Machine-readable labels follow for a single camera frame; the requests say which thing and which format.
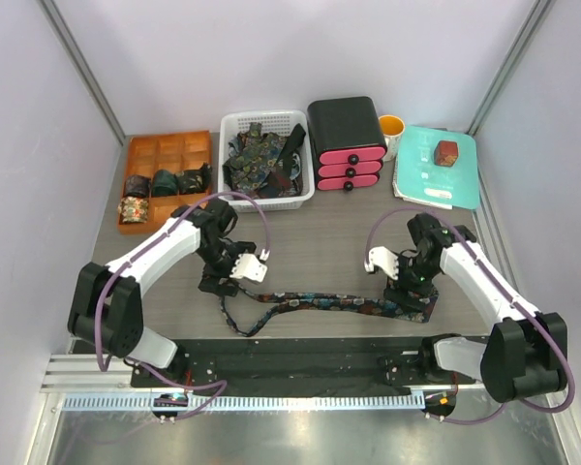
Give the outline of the navy floral silk tie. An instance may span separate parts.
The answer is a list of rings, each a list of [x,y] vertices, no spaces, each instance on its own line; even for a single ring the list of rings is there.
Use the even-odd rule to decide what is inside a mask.
[[[256,336],[274,317],[298,311],[347,312],[412,323],[426,324],[430,321],[437,300],[440,296],[434,289],[428,296],[409,293],[407,297],[417,297],[419,307],[404,306],[386,299],[360,297],[347,294],[323,293],[269,293],[255,294],[245,288],[239,290],[250,299],[259,303],[272,303],[260,318],[249,328],[241,329],[230,314],[226,298],[219,297],[219,308],[229,328],[236,334],[249,338]]]

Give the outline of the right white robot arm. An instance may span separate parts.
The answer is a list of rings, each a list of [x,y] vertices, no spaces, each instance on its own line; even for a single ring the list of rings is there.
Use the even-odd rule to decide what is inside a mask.
[[[417,209],[407,227],[413,253],[366,245],[367,272],[381,270],[391,286],[384,296],[404,310],[423,310],[436,297],[434,278],[455,282],[490,327],[486,342],[457,333],[423,339],[417,368],[423,379],[442,381],[450,373],[481,382],[498,403],[531,402],[564,392],[566,409],[575,393],[567,361],[567,326],[557,313],[542,313],[518,294],[488,261],[474,234]]]

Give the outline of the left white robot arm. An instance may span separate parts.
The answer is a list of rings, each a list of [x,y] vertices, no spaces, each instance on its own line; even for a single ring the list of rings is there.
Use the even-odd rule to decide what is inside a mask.
[[[101,371],[106,372],[116,357],[152,366],[154,376],[168,387],[185,379],[184,350],[144,324],[144,295],[175,264],[193,254],[204,262],[200,289],[229,295],[229,280],[237,276],[237,265],[252,259],[257,249],[253,242],[228,238],[237,214],[226,201],[211,196],[205,201],[206,206],[176,208],[131,252],[105,265],[88,263],[79,272],[67,328],[94,347]]]

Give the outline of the rolled black dotted tie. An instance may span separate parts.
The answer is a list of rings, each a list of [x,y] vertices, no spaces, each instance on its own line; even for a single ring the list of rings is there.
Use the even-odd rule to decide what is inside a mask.
[[[183,170],[175,175],[178,193],[192,195],[204,193],[210,186],[212,170],[204,163],[196,170]]]

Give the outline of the dark red patterned tie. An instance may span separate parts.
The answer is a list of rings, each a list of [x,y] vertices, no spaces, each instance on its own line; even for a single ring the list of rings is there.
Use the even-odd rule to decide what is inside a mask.
[[[296,179],[291,179],[283,169],[277,168],[267,176],[262,191],[262,195],[268,199],[295,197],[301,193],[301,187]]]

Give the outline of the rolled cream floral tie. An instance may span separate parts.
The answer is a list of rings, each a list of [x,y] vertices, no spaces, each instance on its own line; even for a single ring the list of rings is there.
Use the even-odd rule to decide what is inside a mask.
[[[118,205],[121,224],[143,224],[148,221],[149,199],[127,196]]]

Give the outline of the green paisley tie in basket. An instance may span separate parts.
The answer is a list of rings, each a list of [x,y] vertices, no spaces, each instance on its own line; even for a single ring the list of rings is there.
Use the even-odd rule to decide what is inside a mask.
[[[269,173],[280,167],[278,157],[287,137],[264,132],[262,124],[251,122],[245,132],[229,142],[229,156],[223,164],[227,185],[234,192],[255,196]]]

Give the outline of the rolled brown patterned tie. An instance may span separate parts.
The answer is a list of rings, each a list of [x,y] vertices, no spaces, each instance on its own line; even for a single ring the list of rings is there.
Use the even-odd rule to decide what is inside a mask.
[[[132,174],[125,179],[124,196],[145,199],[149,196],[151,179],[147,176]]]

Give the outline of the orange wooden divided tray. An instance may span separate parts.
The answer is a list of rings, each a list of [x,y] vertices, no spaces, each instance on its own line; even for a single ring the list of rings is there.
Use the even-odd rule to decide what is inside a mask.
[[[207,131],[129,139],[117,207],[117,229],[145,234],[172,212],[211,193],[211,137]]]

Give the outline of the red brown small box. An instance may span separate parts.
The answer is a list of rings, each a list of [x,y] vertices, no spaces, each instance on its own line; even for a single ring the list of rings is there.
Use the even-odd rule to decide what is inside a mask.
[[[436,166],[451,168],[459,157],[458,144],[453,140],[440,140],[434,150],[433,159]]]

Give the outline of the white plastic mesh basket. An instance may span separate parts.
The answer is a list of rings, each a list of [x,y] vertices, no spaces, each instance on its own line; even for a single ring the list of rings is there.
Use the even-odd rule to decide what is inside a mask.
[[[220,127],[217,190],[238,211],[252,211],[239,193],[264,210],[297,209],[316,181],[306,115],[300,110],[256,110],[224,116]]]

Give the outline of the black pink drawer organizer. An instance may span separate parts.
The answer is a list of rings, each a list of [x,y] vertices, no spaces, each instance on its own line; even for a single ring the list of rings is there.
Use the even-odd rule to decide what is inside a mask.
[[[307,122],[317,189],[350,192],[377,184],[386,143],[371,98],[314,101]]]

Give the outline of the white mug yellow inside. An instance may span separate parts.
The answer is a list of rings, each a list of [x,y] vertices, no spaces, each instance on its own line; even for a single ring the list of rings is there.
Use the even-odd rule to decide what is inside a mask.
[[[386,143],[386,152],[382,157],[384,162],[392,161],[398,154],[401,138],[405,132],[404,121],[394,115],[382,115],[379,117],[382,134]]]

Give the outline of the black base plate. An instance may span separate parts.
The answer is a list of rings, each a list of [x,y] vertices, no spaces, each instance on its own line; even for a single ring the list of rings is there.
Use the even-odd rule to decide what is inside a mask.
[[[419,337],[184,339],[185,358],[164,377],[181,385],[227,382],[225,397],[403,395],[412,388],[471,387],[464,375],[430,372]]]

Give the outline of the aluminium frame rail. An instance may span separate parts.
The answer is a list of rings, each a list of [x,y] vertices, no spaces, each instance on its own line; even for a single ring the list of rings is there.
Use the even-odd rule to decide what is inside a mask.
[[[446,388],[422,380],[408,365],[369,354],[291,356],[289,354],[195,354],[190,358],[188,385],[225,380],[225,396],[242,397],[368,397],[401,394],[413,388]],[[147,374],[113,360],[106,372],[90,356],[54,356],[42,381],[44,388],[75,391],[113,388],[166,388]]]

